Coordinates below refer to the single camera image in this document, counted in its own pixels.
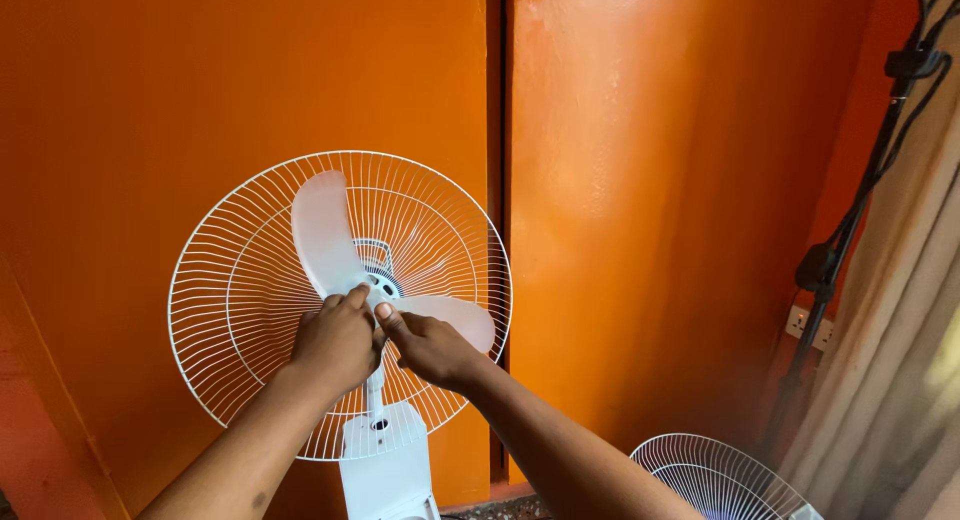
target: fingernail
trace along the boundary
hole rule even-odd
[[[373,309],[376,312],[376,316],[380,319],[390,318],[394,313],[394,307],[390,303],[380,303],[376,305],[376,308]]]

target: white plastic base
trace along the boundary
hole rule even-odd
[[[346,421],[343,443],[344,458],[360,457],[340,461],[350,520],[440,520],[426,424],[413,405],[384,405],[380,421],[366,415]]]

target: curtain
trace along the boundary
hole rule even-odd
[[[940,49],[957,48],[954,23]],[[829,520],[960,518],[958,97],[955,60],[873,193],[838,340],[780,468]]]

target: wall socket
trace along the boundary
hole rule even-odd
[[[786,320],[786,327],[783,329],[791,337],[799,338],[807,327],[807,316],[810,310],[793,305],[790,307],[790,318]],[[820,351],[827,351],[827,343],[834,337],[834,322],[823,318],[820,322],[820,328],[817,329],[817,337],[813,339],[813,347]]]

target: fan guard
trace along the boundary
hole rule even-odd
[[[455,182],[411,159],[333,151],[287,160],[226,195],[200,221],[176,262],[167,318],[176,364],[198,402],[223,427],[287,362],[300,315],[323,302],[294,246],[290,211],[300,186],[322,171],[346,178],[354,247],[372,284],[395,297],[445,295],[490,313],[497,361],[511,317],[510,265],[483,208]],[[425,423],[416,440],[468,403],[397,367],[384,349],[384,404],[406,401]],[[342,427],[366,413],[364,387],[323,416],[298,458],[340,461]]]
[[[766,466],[709,437],[659,435],[630,457],[709,520],[790,518],[807,504]]]

